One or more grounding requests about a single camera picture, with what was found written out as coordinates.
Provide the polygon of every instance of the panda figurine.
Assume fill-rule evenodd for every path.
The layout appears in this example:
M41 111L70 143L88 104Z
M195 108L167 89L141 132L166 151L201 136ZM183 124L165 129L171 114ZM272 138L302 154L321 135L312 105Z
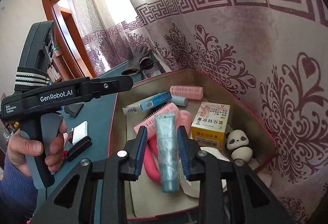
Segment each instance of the panda figurine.
M231 152L233 160L240 158L247 163L253 155L253 151L249 147L249 140L242 130L230 132L227 140L227 149Z

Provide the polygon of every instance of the sleeve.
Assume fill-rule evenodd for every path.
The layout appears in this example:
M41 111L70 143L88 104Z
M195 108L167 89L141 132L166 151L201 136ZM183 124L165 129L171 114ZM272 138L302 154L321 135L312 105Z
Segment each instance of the sleeve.
M0 181L0 200L7 207L7 215L10 214L10 218L17 223L26 223L35 211L37 195L32 178L12 165L6 153L4 177Z

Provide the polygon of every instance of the panda head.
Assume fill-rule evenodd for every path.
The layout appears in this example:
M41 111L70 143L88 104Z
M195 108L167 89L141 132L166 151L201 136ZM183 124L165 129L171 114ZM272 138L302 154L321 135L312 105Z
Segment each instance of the panda head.
M242 130L234 130L230 132L227 140L227 149L234 150L241 146L246 146L249 144L249 140L246 134Z

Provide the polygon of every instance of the wooden door frame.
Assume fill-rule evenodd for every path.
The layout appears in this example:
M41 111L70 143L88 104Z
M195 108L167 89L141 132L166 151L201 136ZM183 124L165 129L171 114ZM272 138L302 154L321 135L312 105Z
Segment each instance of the wooden door frame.
M57 43L62 52L67 67L74 78L90 77L93 78L95 72L90 72L86 67L81 55L75 46L75 43L69 34L66 23L60 12L57 2L59 0L42 0L44 12L47 20L55 21L55 35Z

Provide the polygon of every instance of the teal table surface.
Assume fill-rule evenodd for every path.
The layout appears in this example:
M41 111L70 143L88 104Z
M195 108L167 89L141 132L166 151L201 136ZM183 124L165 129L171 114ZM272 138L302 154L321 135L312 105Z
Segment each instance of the teal table surface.
M102 74L100 78L116 77L121 75L121 71L125 69L127 62L124 62L110 71ZM133 82L141 81L141 74L132 76ZM64 162L60 171L55 173L55 184L47 189L47 196L52 193L52 191L58 186L58 184L65 178L65 176L75 167L75 165L80 162L83 158L88 158L91 161L98 161L106 159L108 155L108 140L110 134L110 128L112 124L112 118L114 113L116 100L116 93L102 96L98 99L93 99L90 102L84 103L80 112L73 118L68 115L64 110L60 111L63 114L64 120L66 122L68 131L72 127L76 127L84 121L88 122L88 135L91 137L92 146L86 149L81 155L76 157L71 162ZM68 143L65 149L69 149L72 145ZM101 193L101 184L99 182L98 192ZM37 210L46 200L46 190L39 190L38 200L37 200ZM99 217L99 199L97 199L97 206L95 210L95 223L98 223Z

